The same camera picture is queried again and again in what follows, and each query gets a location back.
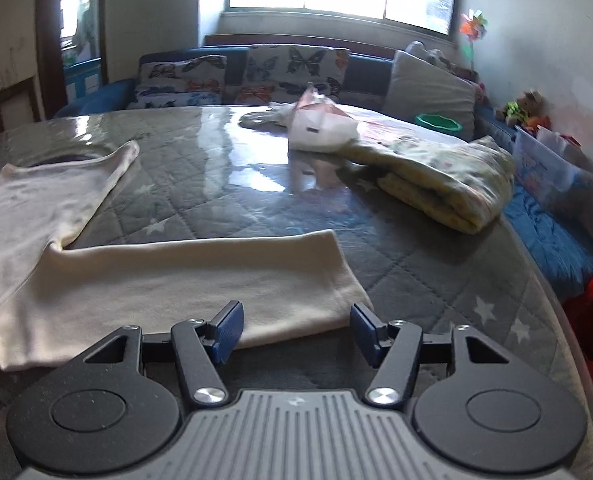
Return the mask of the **cream fleece garment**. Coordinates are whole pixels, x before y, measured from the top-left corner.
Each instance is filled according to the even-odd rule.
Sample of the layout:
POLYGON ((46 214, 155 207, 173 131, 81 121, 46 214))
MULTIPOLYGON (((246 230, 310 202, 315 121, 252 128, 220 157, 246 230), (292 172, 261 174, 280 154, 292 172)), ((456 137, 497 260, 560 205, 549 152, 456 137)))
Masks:
POLYGON ((330 230, 74 248, 137 159, 0 170, 0 370, 68 362, 117 328, 163 333, 242 302, 240 348, 336 330, 368 295, 330 230))

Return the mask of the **yellow floral folded blanket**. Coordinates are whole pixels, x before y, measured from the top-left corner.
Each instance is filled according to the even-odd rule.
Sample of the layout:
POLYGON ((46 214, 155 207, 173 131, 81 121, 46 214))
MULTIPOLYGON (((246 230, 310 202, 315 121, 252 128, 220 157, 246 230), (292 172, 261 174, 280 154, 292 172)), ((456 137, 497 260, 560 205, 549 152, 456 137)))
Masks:
POLYGON ((402 134, 389 143, 353 141, 339 156, 382 170, 382 191, 464 234, 481 232, 513 197, 513 157, 490 136, 448 144, 402 134))

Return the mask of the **green plastic bowl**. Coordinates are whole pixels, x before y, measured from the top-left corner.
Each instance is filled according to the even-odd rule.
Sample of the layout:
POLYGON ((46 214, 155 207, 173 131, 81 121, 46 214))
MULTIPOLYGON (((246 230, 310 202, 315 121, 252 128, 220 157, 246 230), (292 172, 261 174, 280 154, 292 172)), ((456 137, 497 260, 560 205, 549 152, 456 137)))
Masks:
POLYGON ((415 123, 420 127, 454 136, 462 131, 460 122, 438 114, 419 114, 415 116, 415 123))

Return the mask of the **pink white plastic bag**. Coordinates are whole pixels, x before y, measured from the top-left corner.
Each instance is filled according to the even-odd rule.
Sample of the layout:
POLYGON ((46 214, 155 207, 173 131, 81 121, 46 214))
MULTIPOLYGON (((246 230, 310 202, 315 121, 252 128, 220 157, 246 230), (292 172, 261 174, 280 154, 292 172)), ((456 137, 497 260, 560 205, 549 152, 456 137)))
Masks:
POLYGON ((292 151, 331 154, 359 139, 358 122, 310 84, 288 116, 292 151))

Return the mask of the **white cloth beside bag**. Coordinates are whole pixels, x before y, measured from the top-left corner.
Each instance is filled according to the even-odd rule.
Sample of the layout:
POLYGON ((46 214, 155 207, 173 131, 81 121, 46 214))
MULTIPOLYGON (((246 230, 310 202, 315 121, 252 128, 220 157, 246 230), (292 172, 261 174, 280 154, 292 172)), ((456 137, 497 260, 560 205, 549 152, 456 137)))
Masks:
POLYGON ((295 109, 295 103, 270 102, 266 110, 243 114, 239 125, 243 128, 254 129, 261 126, 277 126, 287 128, 295 109))

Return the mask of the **clear plastic storage bin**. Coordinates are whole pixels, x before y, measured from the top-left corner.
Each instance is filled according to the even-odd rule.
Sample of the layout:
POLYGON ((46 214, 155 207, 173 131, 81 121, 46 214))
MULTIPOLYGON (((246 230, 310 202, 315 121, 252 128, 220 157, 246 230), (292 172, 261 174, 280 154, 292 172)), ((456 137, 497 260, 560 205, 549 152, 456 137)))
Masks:
POLYGON ((581 154, 571 162, 522 128, 517 128, 512 156, 517 182, 547 211, 577 217, 593 187, 593 171, 581 154))

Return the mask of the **grey pillow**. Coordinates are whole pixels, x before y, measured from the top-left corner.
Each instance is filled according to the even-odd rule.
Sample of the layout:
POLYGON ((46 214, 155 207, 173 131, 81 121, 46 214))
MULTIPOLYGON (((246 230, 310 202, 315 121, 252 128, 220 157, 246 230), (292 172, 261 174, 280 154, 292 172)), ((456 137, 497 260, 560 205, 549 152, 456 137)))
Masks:
POLYGON ((451 118, 461 125, 459 138, 474 136, 474 84, 421 58, 397 51, 382 113, 413 122, 421 114, 451 118))

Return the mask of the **orange plush toy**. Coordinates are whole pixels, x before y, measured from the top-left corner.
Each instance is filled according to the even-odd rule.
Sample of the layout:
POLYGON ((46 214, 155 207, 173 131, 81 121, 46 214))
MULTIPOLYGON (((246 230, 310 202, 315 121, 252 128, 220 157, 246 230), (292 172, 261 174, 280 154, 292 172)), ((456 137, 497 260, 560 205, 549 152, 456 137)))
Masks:
POLYGON ((549 116, 531 116, 522 124, 522 128, 530 134, 536 134, 540 128, 551 129, 551 119, 549 116))

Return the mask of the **small butterfly cushion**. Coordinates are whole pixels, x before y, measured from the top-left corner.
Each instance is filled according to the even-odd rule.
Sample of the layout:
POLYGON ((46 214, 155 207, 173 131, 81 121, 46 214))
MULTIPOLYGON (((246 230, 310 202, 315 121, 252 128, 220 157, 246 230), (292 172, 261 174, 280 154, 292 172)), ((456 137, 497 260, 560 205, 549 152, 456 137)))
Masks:
POLYGON ((226 68, 227 58, 223 55, 144 63, 128 108, 220 105, 226 68))

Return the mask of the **teddy bear green vest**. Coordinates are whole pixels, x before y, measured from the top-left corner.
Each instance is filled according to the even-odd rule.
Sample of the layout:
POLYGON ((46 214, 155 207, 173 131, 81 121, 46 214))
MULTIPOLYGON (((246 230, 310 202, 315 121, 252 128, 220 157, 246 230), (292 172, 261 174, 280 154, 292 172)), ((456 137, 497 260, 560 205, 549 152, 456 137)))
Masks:
POLYGON ((495 118, 509 127, 524 125, 543 111, 543 96, 536 90, 522 92, 517 99, 495 109, 495 118))

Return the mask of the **large butterfly cushion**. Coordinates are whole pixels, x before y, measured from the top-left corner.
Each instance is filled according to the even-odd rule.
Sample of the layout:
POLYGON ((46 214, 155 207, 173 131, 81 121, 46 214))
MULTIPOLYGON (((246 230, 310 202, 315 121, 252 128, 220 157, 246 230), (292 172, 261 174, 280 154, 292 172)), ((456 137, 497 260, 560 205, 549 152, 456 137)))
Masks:
POLYGON ((225 104, 293 103, 308 86, 336 101, 351 61, 347 49, 254 44, 226 54, 225 104))

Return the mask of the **black white plush toy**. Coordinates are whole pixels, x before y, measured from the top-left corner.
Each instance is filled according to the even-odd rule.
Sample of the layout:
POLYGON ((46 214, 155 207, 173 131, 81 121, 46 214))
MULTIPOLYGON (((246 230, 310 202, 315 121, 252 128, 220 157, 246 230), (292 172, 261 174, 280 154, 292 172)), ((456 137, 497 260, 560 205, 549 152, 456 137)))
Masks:
POLYGON ((459 78, 474 82, 479 80, 479 76, 477 76, 476 72, 473 72, 470 68, 464 68, 449 61, 439 49, 427 50, 422 41, 412 41, 405 48, 405 51, 416 58, 420 58, 420 60, 426 63, 430 63, 442 70, 447 70, 447 72, 452 73, 459 78))

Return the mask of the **colourful pinwheel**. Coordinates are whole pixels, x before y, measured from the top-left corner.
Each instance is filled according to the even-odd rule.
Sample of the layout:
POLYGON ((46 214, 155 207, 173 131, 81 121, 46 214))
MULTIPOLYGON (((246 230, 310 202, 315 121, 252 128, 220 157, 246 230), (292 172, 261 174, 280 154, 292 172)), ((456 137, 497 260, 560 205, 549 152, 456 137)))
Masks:
POLYGON ((470 62, 470 70, 475 71, 475 53, 474 44, 482 40, 487 33, 487 19, 481 10, 471 9, 467 13, 461 14, 461 24, 459 32, 467 39, 463 47, 463 53, 470 62))

